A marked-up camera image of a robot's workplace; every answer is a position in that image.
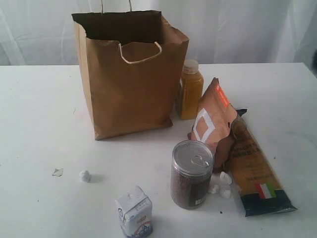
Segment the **white curtain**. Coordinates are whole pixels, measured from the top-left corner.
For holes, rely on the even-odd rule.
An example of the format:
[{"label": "white curtain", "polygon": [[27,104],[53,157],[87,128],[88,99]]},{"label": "white curtain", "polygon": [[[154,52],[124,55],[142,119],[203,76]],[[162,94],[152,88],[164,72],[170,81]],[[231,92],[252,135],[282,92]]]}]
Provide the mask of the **white curtain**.
[{"label": "white curtain", "polygon": [[[103,0],[108,12],[128,0]],[[183,31],[199,63],[299,62],[317,49],[316,0],[132,0]],[[77,64],[71,14],[101,0],[0,0],[0,65]]]}]

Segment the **pull tab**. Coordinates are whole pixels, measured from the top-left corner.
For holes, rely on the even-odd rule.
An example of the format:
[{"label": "pull tab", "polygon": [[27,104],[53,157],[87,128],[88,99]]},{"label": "pull tab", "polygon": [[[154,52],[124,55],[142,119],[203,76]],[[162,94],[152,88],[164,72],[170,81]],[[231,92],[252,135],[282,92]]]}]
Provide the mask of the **pull tab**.
[{"label": "pull tab", "polygon": [[209,166],[209,163],[205,160],[200,155],[195,155],[191,160],[192,164],[198,165],[200,167],[206,168]]}]

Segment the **white marshmallow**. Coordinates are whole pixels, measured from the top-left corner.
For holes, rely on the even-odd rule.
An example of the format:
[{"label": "white marshmallow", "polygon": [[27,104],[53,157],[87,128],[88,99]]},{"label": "white marshmallow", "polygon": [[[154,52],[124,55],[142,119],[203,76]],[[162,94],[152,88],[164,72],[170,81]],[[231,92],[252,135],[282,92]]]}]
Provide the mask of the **white marshmallow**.
[{"label": "white marshmallow", "polygon": [[225,172],[221,172],[220,181],[224,184],[232,184],[232,178]]},{"label": "white marshmallow", "polygon": [[229,199],[230,196],[231,196],[231,191],[230,190],[225,190],[225,189],[222,189],[220,190],[220,196],[224,199]]},{"label": "white marshmallow", "polygon": [[219,191],[219,186],[217,184],[212,184],[210,186],[210,193],[211,194],[216,194]]},{"label": "white marshmallow", "polygon": [[87,170],[83,170],[82,172],[79,173],[79,178],[83,182],[90,182],[91,175]]}]

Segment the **white tabletop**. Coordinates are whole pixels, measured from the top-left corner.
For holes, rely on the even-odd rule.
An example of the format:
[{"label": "white tabletop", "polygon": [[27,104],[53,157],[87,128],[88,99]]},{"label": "white tabletop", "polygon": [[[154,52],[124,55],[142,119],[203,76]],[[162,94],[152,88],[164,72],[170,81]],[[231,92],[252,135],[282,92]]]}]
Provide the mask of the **white tabletop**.
[{"label": "white tabletop", "polygon": [[[200,71],[205,88],[219,77],[232,105],[248,108],[244,118],[298,211],[245,218],[238,198],[219,195],[179,208],[169,195],[171,153],[192,120],[174,115],[171,128],[95,141],[78,66],[1,66],[0,237],[122,238],[114,200],[135,185],[153,202],[152,238],[316,237],[317,79],[302,63]],[[91,183],[79,181],[81,170]]]}]

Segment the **milk carton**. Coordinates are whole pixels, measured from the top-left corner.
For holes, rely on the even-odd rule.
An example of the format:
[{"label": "milk carton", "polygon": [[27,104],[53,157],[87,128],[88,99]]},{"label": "milk carton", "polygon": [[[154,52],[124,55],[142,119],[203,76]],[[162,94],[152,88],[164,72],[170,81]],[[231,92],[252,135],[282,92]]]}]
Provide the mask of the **milk carton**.
[{"label": "milk carton", "polygon": [[121,229],[128,238],[143,238],[151,234],[152,202],[139,186],[119,197],[115,204]]}]

